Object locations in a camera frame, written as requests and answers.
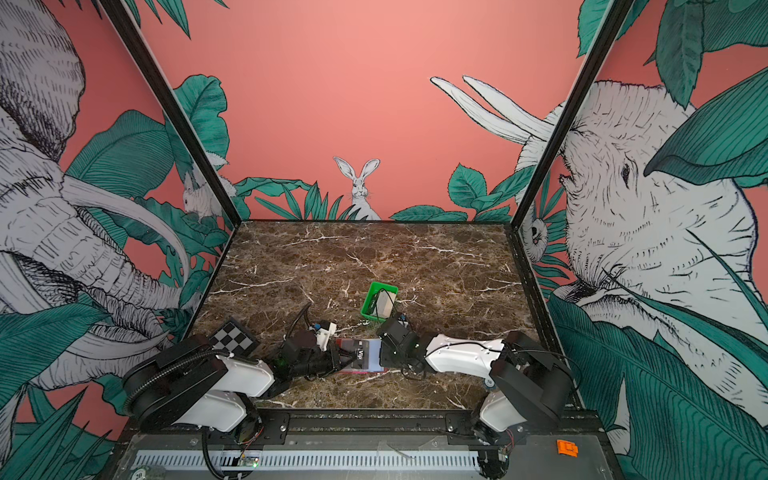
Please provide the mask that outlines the green plastic tray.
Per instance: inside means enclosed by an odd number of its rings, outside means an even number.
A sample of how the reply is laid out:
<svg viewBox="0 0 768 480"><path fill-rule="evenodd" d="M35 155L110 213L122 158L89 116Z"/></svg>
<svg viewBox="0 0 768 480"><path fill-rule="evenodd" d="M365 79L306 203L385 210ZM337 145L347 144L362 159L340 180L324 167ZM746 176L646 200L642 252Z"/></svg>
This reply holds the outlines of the green plastic tray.
<svg viewBox="0 0 768 480"><path fill-rule="evenodd" d="M396 300L397 300L397 295L399 293L399 289L396 286L393 286L393 285L389 285L389 284L385 284L385 283L380 283L380 282L372 282L370 287L369 287L369 290L368 290L368 292L366 294L366 297L365 297L365 300L363 302L363 305L362 305L362 307L360 309L360 314L361 314L361 316L364 319L369 320L369 321L374 321L374 322L385 322L385 321L381 321L373 313L373 309L374 309L374 304L375 304L377 293L380 290L382 290L382 289L385 289L385 290L391 292L395 296L395 309L393 310L392 314L395 312L395 310L396 310Z"/></svg>

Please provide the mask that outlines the stack of credit cards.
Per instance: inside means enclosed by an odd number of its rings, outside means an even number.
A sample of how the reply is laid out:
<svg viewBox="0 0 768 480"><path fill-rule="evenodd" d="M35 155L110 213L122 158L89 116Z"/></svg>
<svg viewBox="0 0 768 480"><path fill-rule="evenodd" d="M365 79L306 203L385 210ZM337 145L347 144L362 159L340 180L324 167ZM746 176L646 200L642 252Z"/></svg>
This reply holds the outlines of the stack of credit cards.
<svg viewBox="0 0 768 480"><path fill-rule="evenodd" d="M395 309L395 296L382 289L377 293L373 313L381 321L386 321Z"/></svg>

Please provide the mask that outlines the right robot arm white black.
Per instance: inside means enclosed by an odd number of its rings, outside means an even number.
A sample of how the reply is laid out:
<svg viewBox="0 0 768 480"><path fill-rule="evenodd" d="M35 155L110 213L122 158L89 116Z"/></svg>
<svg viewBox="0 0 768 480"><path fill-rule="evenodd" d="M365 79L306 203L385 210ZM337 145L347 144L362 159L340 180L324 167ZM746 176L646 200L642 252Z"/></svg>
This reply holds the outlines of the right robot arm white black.
<svg viewBox="0 0 768 480"><path fill-rule="evenodd" d="M573 388L569 367L525 333L510 331L503 339L467 340L444 334L419 335L401 316L377 330L380 360L416 375L454 373L491 385L469 425L448 430L482 445L506 445L529 430L552 431Z"/></svg>

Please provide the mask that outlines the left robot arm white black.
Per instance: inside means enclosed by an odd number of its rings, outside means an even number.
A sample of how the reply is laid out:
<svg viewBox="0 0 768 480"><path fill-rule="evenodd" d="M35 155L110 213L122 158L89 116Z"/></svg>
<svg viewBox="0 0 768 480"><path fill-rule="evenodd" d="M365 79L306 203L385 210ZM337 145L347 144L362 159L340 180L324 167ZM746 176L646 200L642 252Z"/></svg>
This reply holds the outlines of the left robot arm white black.
<svg viewBox="0 0 768 480"><path fill-rule="evenodd" d="M123 377L123 409L144 431L189 424L231 432L258 420L253 398L271 399L297 378L322 378L362 358L358 341L334 340L334 332L328 322L312 324L267 360L248 357L259 341L239 327L194 335Z"/></svg>

